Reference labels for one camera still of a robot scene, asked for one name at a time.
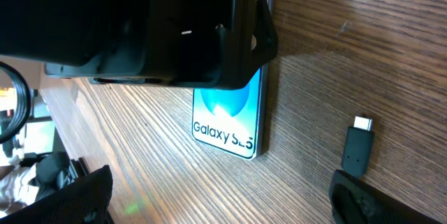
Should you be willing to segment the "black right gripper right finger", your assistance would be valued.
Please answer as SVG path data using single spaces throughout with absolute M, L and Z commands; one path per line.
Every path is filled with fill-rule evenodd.
M 337 224 L 440 224 L 343 170 L 335 170 L 329 198 Z

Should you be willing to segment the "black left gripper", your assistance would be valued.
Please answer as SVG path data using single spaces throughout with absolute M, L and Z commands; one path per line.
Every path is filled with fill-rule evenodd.
M 268 0 L 1 0 L 1 53 L 53 77 L 240 89 L 277 55 Z

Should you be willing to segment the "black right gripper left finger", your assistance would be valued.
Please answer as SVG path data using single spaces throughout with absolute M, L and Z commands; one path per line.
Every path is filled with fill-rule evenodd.
M 2 218 L 1 222 L 107 223 L 112 185 L 110 167 L 105 165 L 28 207 Z

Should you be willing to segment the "blue Galaxy smartphone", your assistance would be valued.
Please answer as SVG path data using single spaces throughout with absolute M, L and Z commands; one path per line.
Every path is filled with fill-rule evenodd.
M 222 37 L 216 83 L 193 92 L 193 137 L 251 160 L 263 144 L 268 65 L 277 56 L 272 0 L 226 0 L 215 31 Z

